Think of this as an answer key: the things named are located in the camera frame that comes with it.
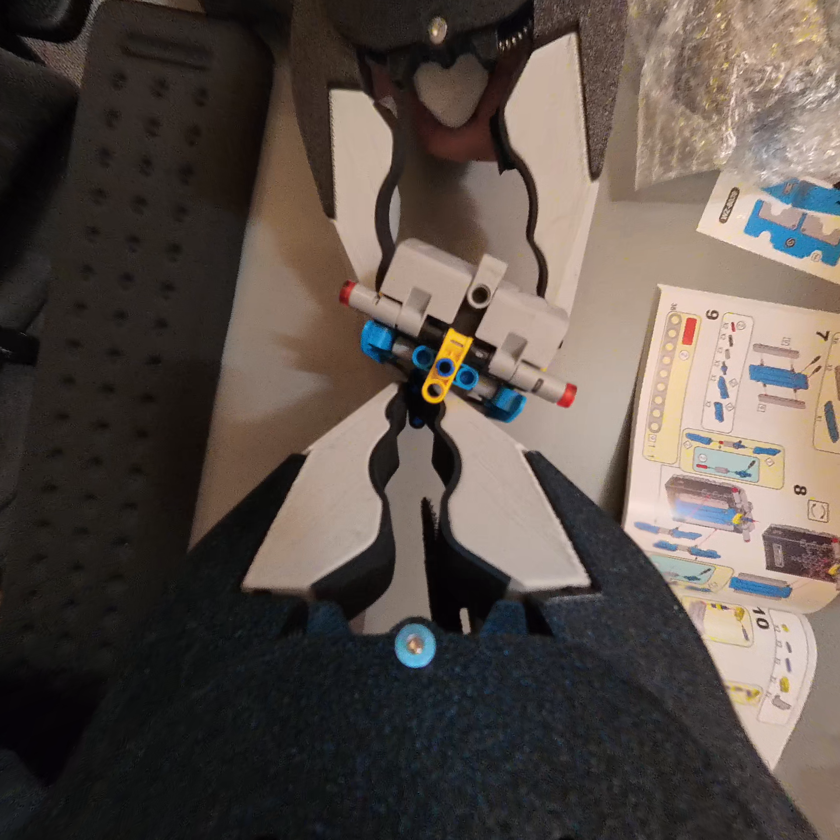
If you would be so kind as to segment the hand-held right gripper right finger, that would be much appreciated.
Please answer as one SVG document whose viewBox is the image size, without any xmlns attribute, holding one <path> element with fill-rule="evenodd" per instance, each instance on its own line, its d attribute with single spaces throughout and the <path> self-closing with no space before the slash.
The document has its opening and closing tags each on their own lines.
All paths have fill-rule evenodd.
<svg viewBox="0 0 840 840">
<path fill-rule="evenodd" d="M 563 594 L 591 579 L 527 451 L 459 396 L 434 421 L 439 529 L 462 594 Z"/>
</svg>

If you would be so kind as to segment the instruction booklet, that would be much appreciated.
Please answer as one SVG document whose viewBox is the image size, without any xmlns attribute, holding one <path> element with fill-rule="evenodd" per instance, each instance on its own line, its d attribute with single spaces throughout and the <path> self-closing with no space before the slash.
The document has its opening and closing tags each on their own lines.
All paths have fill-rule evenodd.
<svg viewBox="0 0 840 840">
<path fill-rule="evenodd" d="M 838 314 L 659 286 L 623 526 L 774 769 L 838 595 Z"/>
</svg>

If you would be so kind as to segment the grey blue toy brick model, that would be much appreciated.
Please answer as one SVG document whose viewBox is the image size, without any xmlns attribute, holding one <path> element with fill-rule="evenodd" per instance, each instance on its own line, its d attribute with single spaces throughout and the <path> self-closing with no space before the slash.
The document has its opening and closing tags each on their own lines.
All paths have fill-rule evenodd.
<svg viewBox="0 0 840 840">
<path fill-rule="evenodd" d="M 511 423 L 529 396 L 567 408 L 578 390 L 549 373 L 568 315 L 506 280 L 507 271 L 490 255 L 473 266 L 412 238 L 397 246 L 377 290 L 347 281 L 339 299 L 366 317 L 363 354 L 404 370 L 423 404 L 437 407 L 454 392 Z"/>
</svg>

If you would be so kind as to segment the blue sticker sheet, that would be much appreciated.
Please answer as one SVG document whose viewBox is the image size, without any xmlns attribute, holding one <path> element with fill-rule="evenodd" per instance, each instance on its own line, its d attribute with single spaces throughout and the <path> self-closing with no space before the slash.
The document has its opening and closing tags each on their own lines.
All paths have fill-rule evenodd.
<svg viewBox="0 0 840 840">
<path fill-rule="evenodd" d="M 720 173 L 697 231 L 839 283 L 839 189 L 812 176 L 756 186 Z"/>
</svg>

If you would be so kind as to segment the black perforated board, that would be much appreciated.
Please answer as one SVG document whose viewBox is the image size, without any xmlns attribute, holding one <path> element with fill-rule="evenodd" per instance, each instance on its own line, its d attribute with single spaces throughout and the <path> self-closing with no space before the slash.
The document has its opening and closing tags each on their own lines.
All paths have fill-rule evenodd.
<svg viewBox="0 0 840 840">
<path fill-rule="evenodd" d="M 272 67 L 232 20 L 93 19 L 2 555 L 2 749 L 42 784 L 187 552 Z"/>
</svg>

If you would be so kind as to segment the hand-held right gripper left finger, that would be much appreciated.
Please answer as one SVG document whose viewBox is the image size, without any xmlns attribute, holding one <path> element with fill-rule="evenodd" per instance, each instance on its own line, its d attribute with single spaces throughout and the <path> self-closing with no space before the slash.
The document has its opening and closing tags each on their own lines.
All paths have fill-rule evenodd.
<svg viewBox="0 0 840 840">
<path fill-rule="evenodd" d="M 385 493 L 399 466 L 403 390 L 389 384 L 301 455 L 242 582 L 245 592 L 377 599 L 395 568 Z"/>
</svg>

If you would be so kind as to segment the clear plastic bag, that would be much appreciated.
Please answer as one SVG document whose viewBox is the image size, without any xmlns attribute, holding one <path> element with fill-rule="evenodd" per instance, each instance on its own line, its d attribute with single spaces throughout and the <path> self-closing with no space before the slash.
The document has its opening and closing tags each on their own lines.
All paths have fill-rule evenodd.
<svg viewBox="0 0 840 840">
<path fill-rule="evenodd" d="M 839 172 L 839 2 L 637 1 L 635 186 Z"/>
</svg>

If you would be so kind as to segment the person's left hand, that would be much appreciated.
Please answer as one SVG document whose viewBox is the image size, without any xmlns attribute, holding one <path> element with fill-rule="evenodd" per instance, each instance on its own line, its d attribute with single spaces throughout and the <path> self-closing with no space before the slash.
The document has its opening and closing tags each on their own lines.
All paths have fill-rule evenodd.
<svg viewBox="0 0 840 840">
<path fill-rule="evenodd" d="M 414 120 L 418 142 L 427 154 L 458 164 L 498 162 L 491 116 L 476 113 L 457 128 L 442 124 L 431 112 L 424 110 L 417 111 Z"/>
</svg>

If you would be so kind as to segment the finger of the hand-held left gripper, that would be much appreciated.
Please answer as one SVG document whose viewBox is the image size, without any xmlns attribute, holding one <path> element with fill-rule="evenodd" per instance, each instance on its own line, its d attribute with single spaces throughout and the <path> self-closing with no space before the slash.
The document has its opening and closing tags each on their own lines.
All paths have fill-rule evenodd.
<svg viewBox="0 0 840 840">
<path fill-rule="evenodd" d="M 375 206 L 392 164 L 392 130 L 361 90 L 333 88 L 329 105 L 332 223 L 356 279 L 373 288 L 383 257 Z"/>
<path fill-rule="evenodd" d="M 526 186 L 526 239 L 537 262 L 537 292 L 572 309 L 599 188 L 590 171 L 576 33 L 531 53 L 500 113 L 500 127 L 502 146 Z"/>
</svg>

